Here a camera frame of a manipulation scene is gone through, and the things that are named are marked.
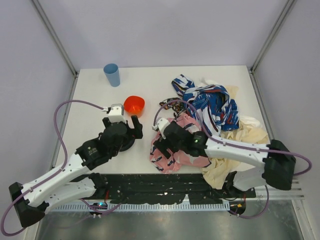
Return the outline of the pink navy patterned cloth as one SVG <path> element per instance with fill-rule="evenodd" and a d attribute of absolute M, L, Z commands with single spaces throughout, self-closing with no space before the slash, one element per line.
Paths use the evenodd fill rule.
<path fill-rule="evenodd" d="M 177 122 L 183 128 L 188 129 L 190 132 L 200 131 L 201 126 L 196 120 L 186 113 L 182 113 L 178 118 L 168 118 L 170 123 Z M 149 154 L 150 162 L 155 166 L 155 168 L 163 173 L 170 174 L 173 172 L 177 172 L 182 165 L 198 167 L 198 168 L 206 168 L 212 164 L 212 162 L 203 156 L 193 157 L 189 154 L 186 154 L 181 150 L 181 155 L 179 160 L 170 160 L 170 158 L 166 158 L 155 146 L 154 142 L 159 140 L 161 137 L 160 132 L 158 131 L 155 135 L 155 138 L 151 141 L 151 148 Z"/>

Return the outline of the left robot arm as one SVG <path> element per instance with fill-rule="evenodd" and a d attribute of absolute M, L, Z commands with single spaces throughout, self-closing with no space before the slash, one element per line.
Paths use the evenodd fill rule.
<path fill-rule="evenodd" d="M 98 137 L 84 142 L 67 160 L 37 179 L 9 186 L 11 200 L 22 228 L 30 227 L 52 209 L 81 198 L 99 196 L 107 189 L 104 178 L 92 171 L 142 139 L 138 117 L 127 120 L 105 117 Z"/>

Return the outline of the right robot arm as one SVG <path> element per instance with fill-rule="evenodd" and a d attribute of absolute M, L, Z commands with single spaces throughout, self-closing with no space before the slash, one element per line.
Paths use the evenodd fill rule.
<path fill-rule="evenodd" d="M 296 159 L 279 140 L 269 144 L 249 144 L 222 137 L 209 138 L 205 131 L 189 132 L 176 122 L 160 118 L 156 123 L 160 139 L 154 145 L 166 157 L 182 151 L 192 157 L 226 158 L 251 165 L 227 179 L 227 185 L 245 192 L 269 185 L 289 191 L 292 188 Z"/>

